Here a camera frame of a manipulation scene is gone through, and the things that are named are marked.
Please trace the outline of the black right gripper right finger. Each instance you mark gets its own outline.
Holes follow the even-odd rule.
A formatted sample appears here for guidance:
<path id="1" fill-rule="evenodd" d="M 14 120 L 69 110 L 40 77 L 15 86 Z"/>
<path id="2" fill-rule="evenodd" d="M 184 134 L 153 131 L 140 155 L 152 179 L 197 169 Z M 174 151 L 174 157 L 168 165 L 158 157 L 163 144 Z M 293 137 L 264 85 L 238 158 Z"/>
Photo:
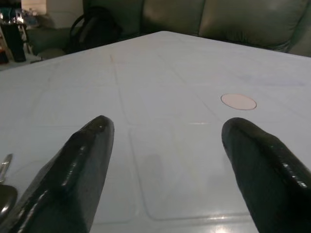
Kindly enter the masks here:
<path id="1" fill-rule="evenodd" d="M 260 233 L 311 231 L 311 172 L 276 136 L 244 118 L 226 121 L 222 143 Z"/>

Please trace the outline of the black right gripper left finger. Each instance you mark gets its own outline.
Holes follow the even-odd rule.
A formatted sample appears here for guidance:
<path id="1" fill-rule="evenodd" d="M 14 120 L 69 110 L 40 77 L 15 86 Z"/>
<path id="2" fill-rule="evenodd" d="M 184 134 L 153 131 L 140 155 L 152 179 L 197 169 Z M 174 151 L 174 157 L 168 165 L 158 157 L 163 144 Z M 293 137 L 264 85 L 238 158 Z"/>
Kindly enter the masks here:
<path id="1" fill-rule="evenodd" d="M 8 216 L 11 233 L 87 233 L 103 191 L 114 123 L 97 116 L 37 173 Z"/>

